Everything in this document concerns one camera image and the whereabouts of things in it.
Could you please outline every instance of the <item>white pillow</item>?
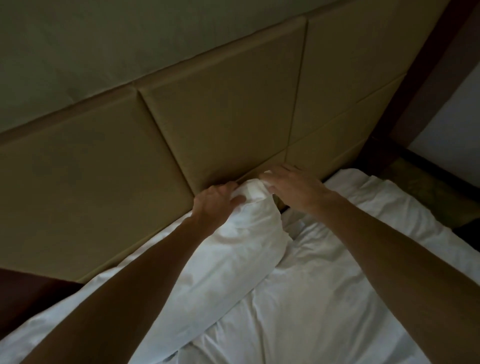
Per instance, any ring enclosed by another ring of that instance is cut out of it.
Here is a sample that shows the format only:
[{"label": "white pillow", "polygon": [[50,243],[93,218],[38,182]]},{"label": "white pillow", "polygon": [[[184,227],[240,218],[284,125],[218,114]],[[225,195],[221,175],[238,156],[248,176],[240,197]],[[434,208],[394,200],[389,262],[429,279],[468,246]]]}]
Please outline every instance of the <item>white pillow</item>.
[{"label": "white pillow", "polygon": [[[157,363],[173,354],[219,320],[283,257],[291,239],[283,231],[280,213],[263,183],[249,180],[235,191],[234,195],[238,194],[245,195],[247,202],[197,248],[130,363]],[[0,341],[0,363],[23,360],[80,302],[190,214],[162,230],[118,267],[99,274],[77,293],[6,336]]]}]

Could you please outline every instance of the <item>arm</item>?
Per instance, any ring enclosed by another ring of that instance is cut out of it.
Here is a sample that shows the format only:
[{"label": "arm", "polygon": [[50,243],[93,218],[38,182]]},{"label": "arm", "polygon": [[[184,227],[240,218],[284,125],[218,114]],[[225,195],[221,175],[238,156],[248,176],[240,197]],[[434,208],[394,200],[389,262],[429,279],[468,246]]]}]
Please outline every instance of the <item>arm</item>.
[{"label": "arm", "polygon": [[127,363],[195,249],[245,202],[244,196],[230,201],[237,186],[212,186],[196,196],[191,217],[92,293],[22,363]]},{"label": "arm", "polygon": [[480,287],[409,237],[289,165],[260,178],[348,248],[390,311],[433,363],[480,358]]}]

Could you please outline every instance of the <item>forearm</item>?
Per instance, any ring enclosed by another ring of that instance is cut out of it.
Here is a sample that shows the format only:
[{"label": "forearm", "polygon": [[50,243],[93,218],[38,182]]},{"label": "forearm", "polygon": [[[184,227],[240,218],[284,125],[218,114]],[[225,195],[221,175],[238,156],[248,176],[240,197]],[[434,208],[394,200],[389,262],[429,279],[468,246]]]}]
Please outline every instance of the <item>forearm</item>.
[{"label": "forearm", "polygon": [[23,363],[127,363],[207,236],[186,219],[92,293]]},{"label": "forearm", "polygon": [[348,248],[390,311],[434,363],[480,357],[480,288],[336,193],[316,217]]}]

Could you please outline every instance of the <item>left hand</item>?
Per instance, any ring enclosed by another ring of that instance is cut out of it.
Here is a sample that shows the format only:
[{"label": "left hand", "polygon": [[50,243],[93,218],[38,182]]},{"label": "left hand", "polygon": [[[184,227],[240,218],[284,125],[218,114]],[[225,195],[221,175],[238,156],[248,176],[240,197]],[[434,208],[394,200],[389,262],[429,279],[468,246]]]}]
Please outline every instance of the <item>left hand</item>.
[{"label": "left hand", "polygon": [[246,201],[239,195],[230,200],[233,191],[238,188],[236,182],[211,186],[200,192],[193,200],[191,219],[197,226],[210,236],[222,226],[233,210]]}]

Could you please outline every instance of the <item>headboard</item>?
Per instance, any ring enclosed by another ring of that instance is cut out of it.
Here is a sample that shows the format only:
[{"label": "headboard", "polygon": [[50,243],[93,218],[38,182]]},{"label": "headboard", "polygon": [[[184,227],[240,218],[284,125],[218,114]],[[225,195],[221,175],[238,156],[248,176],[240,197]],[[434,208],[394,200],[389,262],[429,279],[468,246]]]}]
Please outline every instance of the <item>headboard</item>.
[{"label": "headboard", "polygon": [[447,3],[340,1],[0,134],[0,267],[86,282],[211,184],[331,174]]}]

